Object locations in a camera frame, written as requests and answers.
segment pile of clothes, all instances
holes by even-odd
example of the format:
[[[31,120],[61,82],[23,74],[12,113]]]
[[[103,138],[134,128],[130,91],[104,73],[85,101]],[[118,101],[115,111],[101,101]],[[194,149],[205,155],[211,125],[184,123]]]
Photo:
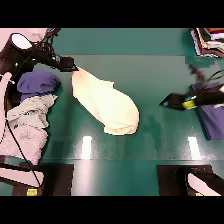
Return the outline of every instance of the pile of clothes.
[[[24,73],[17,89],[22,93],[21,103],[7,113],[7,119],[12,132],[17,139],[25,157],[37,165],[41,158],[41,150],[47,142],[48,127],[46,115],[53,106],[57,96],[51,93],[60,80],[50,72],[33,71]],[[9,130],[5,133],[0,144],[0,155],[15,156],[23,159],[17,144]]]
[[[197,55],[224,58],[224,28],[192,28]]]

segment blue cloth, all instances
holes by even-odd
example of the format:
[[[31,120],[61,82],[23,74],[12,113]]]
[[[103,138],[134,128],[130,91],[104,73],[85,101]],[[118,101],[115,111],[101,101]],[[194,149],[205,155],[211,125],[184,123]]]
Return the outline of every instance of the blue cloth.
[[[50,72],[33,71],[22,74],[17,90],[22,93],[21,102],[33,96],[43,96],[54,91],[60,79]]]
[[[220,83],[213,83],[208,88]],[[200,84],[193,84],[192,89],[200,89]],[[224,106],[214,108],[214,105],[204,105],[197,108],[210,140],[224,138]]]

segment purple fabric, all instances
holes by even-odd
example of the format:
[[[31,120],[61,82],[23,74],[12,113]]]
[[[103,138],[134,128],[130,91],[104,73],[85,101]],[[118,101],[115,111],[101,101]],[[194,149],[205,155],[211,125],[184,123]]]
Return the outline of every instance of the purple fabric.
[[[22,74],[17,90],[22,93],[21,102],[33,96],[43,96],[54,91],[59,78],[50,72],[33,71]]]
[[[213,83],[209,87],[214,87],[219,83]],[[192,89],[200,89],[199,84],[193,84]],[[203,121],[205,130],[210,140],[224,138],[224,107],[214,108],[214,105],[205,105],[198,107],[199,114]]]

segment cream towel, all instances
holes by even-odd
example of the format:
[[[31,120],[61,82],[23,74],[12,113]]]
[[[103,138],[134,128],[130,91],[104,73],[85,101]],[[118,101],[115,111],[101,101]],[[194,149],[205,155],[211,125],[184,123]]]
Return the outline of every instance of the cream towel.
[[[97,79],[78,68],[72,76],[73,96],[100,122],[104,132],[112,135],[133,134],[139,112],[131,98],[113,88],[113,82]]]

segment green table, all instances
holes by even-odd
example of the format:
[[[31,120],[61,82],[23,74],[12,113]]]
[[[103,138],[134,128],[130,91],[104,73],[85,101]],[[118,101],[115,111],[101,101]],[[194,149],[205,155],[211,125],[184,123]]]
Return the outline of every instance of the green table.
[[[158,195],[157,164],[195,163],[188,137],[197,139],[200,163],[211,164],[223,176],[224,141],[206,139],[197,111],[158,106],[169,93],[184,93],[194,83],[188,64],[197,64],[208,75],[224,68],[222,59],[194,56],[189,30],[62,29],[55,51],[71,55],[79,67],[97,78],[114,81],[114,87],[129,95],[140,112],[136,134],[105,134],[103,125],[72,96],[72,74],[53,71],[62,85],[49,111],[49,138],[41,163],[75,163],[72,195]],[[35,69],[52,71],[43,65]],[[84,136],[92,137],[90,161],[81,160]],[[6,159],[12,165],[20,161]],[[86,191],[85,183],[92,188]],[[11,190],[0,184],[0,195],[10,195]]]

